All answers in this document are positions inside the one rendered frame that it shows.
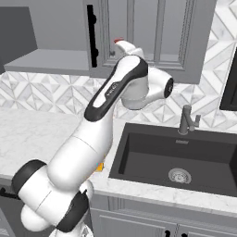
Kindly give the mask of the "grey tap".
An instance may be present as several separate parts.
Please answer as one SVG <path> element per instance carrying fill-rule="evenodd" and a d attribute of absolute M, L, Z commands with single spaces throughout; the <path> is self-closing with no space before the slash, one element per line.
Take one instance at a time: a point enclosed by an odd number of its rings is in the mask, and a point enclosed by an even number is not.
<path fill-rule="evenodd" d="M 190 105 L 185 105 L 181 112 L 181 122 L 178 129 L 178 133 L 181 135 L 186 135 L 189 131 L 194 131 L 199 127 L 200 115 L 195 116 L 195 121 L 191 118 L 192 107 Z"/>

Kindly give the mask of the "grey drawer front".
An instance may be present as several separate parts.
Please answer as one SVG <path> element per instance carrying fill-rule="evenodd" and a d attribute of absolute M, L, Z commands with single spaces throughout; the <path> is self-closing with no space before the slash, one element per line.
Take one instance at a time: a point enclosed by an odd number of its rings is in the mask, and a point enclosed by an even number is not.
<path fill-rule="evenodd" d="M 0 185 L 0 189 L 1 188 L 5 188 L 8 192 L 6 186 Z M 18 199 L 11 199 L 0 196 L 0 208 L 5 214 L 6 219 L 16 237 L 21 237 L 19 204 L 20 201 Z"/>

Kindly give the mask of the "grey open wall cabinet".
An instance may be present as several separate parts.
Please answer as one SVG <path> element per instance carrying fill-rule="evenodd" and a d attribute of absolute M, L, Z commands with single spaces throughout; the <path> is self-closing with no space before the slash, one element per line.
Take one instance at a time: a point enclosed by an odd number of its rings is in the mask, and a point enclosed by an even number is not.
<path fill-rule="evenodd" d="M 82 0 L 0 0 L 0 6 L 27 6 L 37 43 L 6 71 L 89 74 Z"/>

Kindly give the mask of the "dark grey cabinet door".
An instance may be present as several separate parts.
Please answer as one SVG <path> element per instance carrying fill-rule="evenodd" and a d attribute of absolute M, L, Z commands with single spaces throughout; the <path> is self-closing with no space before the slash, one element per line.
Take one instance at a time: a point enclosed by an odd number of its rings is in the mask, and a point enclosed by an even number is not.
<path fill-rule="evenodd" d="M 37 49 L 27 6 L 0 6 L 0 75 L 5 65 Z"/>

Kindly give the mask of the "grey base cupboard door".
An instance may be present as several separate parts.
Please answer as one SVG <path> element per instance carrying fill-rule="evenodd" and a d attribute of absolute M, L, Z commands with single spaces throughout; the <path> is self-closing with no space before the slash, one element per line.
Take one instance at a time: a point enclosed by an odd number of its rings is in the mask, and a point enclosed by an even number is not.
<path fill-rule="evenodd" d="M 214 226 L 192 226 L 180 224 L 177 230 L 177 237 L 188 233 L 190 237 L 237 237 L 237 230 L 227 227 Z"/>
<path fill-rule="evenodd" d="M 175 223 L 136 217 L 130 214 L 120 214 L 100 209 L 91 209 L 94 237 L 165 237 L 165 231 L 170 231 L 170 237 L 175 237 Z"/>

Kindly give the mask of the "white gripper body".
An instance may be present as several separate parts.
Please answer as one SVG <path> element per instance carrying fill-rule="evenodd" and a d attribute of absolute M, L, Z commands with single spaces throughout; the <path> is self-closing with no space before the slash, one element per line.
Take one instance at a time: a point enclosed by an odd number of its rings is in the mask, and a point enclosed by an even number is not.
<path fill-rule="evenodd" d="M 123 57 L 131 55 L 136 47 L 127 41 L 118 41 L 115 43 L 115 56 Z"/>

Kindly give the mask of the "grey panelled wall cabinet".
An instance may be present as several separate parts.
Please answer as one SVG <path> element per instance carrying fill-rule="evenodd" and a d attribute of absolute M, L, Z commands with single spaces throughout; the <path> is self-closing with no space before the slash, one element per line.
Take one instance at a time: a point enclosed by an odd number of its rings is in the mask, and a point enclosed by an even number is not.
<path fill-rule="evenodd" d="M 114 40 L 143 49 L 149 65 L 176 83 L 201 78 L 217 0 L 99 0 L 101 62 L 108 74 L 119 59 Z"/>

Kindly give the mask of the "black sink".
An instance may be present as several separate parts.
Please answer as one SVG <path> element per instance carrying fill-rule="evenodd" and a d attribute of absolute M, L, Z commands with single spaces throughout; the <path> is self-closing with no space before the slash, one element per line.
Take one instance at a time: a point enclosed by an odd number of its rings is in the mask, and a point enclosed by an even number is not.
<path fill-rule="evenodd" d="M 127 123 L 109 176 L 237 197 L 237 134 Z"/>

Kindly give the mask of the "black appliance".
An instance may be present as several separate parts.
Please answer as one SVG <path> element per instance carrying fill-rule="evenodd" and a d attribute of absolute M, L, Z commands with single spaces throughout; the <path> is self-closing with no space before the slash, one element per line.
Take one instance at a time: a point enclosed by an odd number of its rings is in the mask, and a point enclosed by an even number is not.
<path fill-rule="evenodd" d="M 220 110 L 237 111 L 237 48 L 219 106 Z"/>

